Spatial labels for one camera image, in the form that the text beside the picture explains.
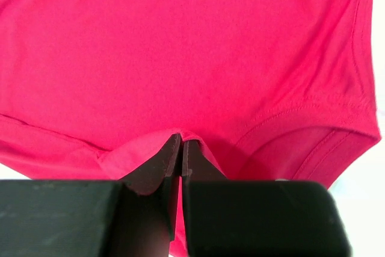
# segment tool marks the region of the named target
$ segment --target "clothing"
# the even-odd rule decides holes
[[[380,139],[371,8],[0,0],[0,162],[119,179],[179,132],[229,178],[329,186]],[[170,252],[185,255],[180,215]]]

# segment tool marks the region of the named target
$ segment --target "stitched seam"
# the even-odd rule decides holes
[[[363,11],[364,11],[364,21],[363,21],[363,25],[362,25],[362,28],[361,28],[361,37],[360,37],[360,49],[361,51],[365,51],[365,45],[364,45],[364,36],[365,35],[365,31],[367,30],[368,26],[369,26],[369,53],[370,53],[370,56],[372,58],[372,52],[371,52],[371,41],[370,41],[370,38],[371,38],[371,29],[370,29],[370,26],[372,24],[372,10],[370,13],[368,13],[368,7],[369,5],[371,5],[372,3],[372,0],[365,0],[365,6],[363,7]],[[372,75],[371,77],[373,78],[373,68],[372,68],[372,61],[370,60],[370,63],[369,63],[370,67],[371,67],[371,70],[370,70],[370,74]],[[375,90],[374,90],[374,86],[373,84],[370,85],[367,89],[370,89],[370,93],[371,94],[375,94]]]
[[[314,154],[320,150],[320,148],[322,148],[322,146],[327,142],[329,141],[329,139],[334,136],[334,134],[336,133],[336,130],[333,130],[331,131],[326,137],[324,137],[315,147],[314,149],[308,154],[308,156],[306,157],[306,159],[303,161],[303,163],[301,164],[300,168],[297,170],[297,172],[293,175],[292,178],[296,178],[300,173],[303,172],[303,170],[305,169],[307,163],[312,159],[312,157],[314,156]]]
[[[18,122],[20,122],[20,120],[17,120],[17,119],[15,119],[15,122],[10,122],[10,121],[7,121],[7,120],[1,120],[0,119],[0,122],[8,123],[8,124],[11,124],[11,125],[16,125],[16,126],[24,127],[24,128],[27,127],[29,129],[33,129],[34,132],[36,132],[38,134],[48,135],[50,137],[66,141],[68,143],[76,144],[79,147],[83,147],[83,148],[93,152],[97,157],[99,157],[99,154],[100,154],[99,151],[108,152],[107,150],[99,150],[97,148],[93,148],[91,145],[83,143],[81,140],[78,140],[78,139],[75,139],[75,138],[72,138],[72,137],[67,137],[66,135],[59,134],[59,133],[54,132],[54,131],[50,131],[50,130],[47,130],[47,129],[39,128],[37,126],[32,126],[32,125],[29,125],[27,123],[25,123],[25,124],[18,123]]]
[[[317,168],[319,167],[319,165],[321,165],[325,159],[332,153],[334,152],[344,141],[346,141],[346,139],[348,138],[348,136],[351,135],[351,132],[347,133],[342,139],[340,139],[338,141],[338,143],[336,143],[330,150],[327,151],[327,153],[322,157],[321,160],[319,160],[319,162],[317,163],[316,166],[314,166],[314,169],[310,172],[308,178],[310,179],[312,177],[312,175],[315,173],[315,171],[317,170]]]
[[[336,102],[335,100],[329,100],[329,99],[317,99],[315,97],[304,97],[304,98],[301,98],[300,101],[290,101],[290,102],[285,102],[285,106],[303,106],[303,102],[308,102],[308,101],[314,101],[315,103],[313,104],[307,104],[307,105],[317,105],[317,106],[320,106],[320,105],[323,105],[323,104],[320,104],[320,102],[328,102],[328,104],[330,105],[340,105],[340,106],[344,106],[344,107],[348,107],[348,108],[351,108],[351,109],[366,109],[369,107],[369,102],[368,100],[366,99],[360,99],[359,101],[360,102]],[[276,111],[276,110],[279,110],[279,107],[274,107],[274,108],[270,108],[268,110],[265,111],[265,114],[268,114],[272,111]],[[262,114],[258,114],[254,117],[254,119],[258,118],[262,116]]]
[[[359,80],[361,94],[364,95],[365,94],[365,90],[364,90],[364,86],[363,86],[363,83],[362,83],[360,72],[359,72],[359,69],[358,69],[358,66],[357,66],[356,50],[354,49],[354,36],[356,34],[357,15],[358,15],[358,12],[359,12],[360,3],[361,3],[361,0],[357,0],[357,5],[356,5],[356,10],[354,12],[353,27],[352,27],[352,32],[351,32],[350,39],[351,39],[351,50],[352,50],[352,53],[353,53],[353,68],[354,68],[356,76],[357,76],[357,78]]]
[[[264,121],[262,121],[261,123],[258,123],[257,125],[255,125],[254,127],[252,127],[248,132],[246,132],[246,134],[244,134],[236,143],[235,143],[235,147],[237,145],[239,145],[239,143],[247,138],[250,134],[252,134],[257,128],[260,128],[261,126],[263,126],[264,124],[284,115],[284,114],[287,114],[287,113],[291,113],[291,112],[294,112],[294,111],[299,111],[299,110],[302,110],[303,108],[319,108],[320,106],[322,106],[321,104],[308,104],[308,105],[302,105],[302,106],[299,106],[299,107],[296,107],[296,108],[290,108],[288,110],[284,110],[280,113],[277,113],[275,114],[274,116],[271,116],[267,119],[265,119]],[[258,117],[260,117],[261,115],[257,115],[256,117],[253,118],[252,121],[256,120]]]

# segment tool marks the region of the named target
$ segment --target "pink fabric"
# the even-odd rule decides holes
[[[32,178],[118,179],[179,132],[230,178],[328,186],[380,139],[371,9],[0,0],[0,162]]]

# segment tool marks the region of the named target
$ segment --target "white background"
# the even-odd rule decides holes
[[[385,0],[374,0],[372,53],[378,122],[385,135]],[[330,188],[354,257],[385,257],[385,141],[353,163]],[[0,164],[0,179],[26,179]]]

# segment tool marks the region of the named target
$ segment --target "red garment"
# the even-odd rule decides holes
[[[180,132],[230,178],[330,185],[380,139],[371,8],[0,0],[0,162],[118,179]],[[171,254],[185,255],[180,214]]]

